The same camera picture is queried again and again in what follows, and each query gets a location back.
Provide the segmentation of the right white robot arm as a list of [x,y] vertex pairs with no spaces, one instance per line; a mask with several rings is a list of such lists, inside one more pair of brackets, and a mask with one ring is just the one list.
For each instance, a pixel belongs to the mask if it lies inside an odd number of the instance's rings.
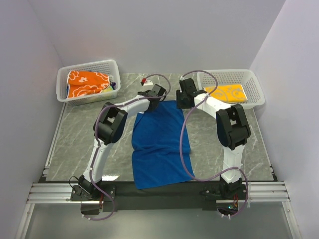
[[230,105],[198,90],[191,78],[179,81],[176,91],[179,109],[199,109],[216,119],[217,137],[223,146],[223,170],[219,176],[219,194],[230,199],[243,190],[242,155],[251,135],[245,111],[240,104]]

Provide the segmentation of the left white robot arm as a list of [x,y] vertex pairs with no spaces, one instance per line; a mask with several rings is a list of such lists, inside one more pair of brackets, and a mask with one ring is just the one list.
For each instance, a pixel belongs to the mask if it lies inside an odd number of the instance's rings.
[[103,105],[93,126],[93,151],[87,168],[78,180],[78,186],[88,200],[95,200],[101,194],[99,185],[103,168],[111,148],[123,135],[127,119],[154,110],[166,95],[166,89],[155,84],[150,90],[138,92],[128,101],[117,104],[107,102]]

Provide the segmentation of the blue towel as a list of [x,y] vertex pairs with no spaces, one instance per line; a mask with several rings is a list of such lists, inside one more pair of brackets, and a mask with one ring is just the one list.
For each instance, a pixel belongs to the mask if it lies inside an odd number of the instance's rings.
[[184,114],[176,101],[160,102],[152,112],[139,113],[132,133],[132,167],[137,189],[187,182],[194,172]]

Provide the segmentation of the yellow duck towel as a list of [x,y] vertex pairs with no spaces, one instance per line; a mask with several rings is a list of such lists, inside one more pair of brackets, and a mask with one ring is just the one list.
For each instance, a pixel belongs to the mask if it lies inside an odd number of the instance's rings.
[[225,103],[244,103],[248,98],[241,84],[221,85],[210,94]]

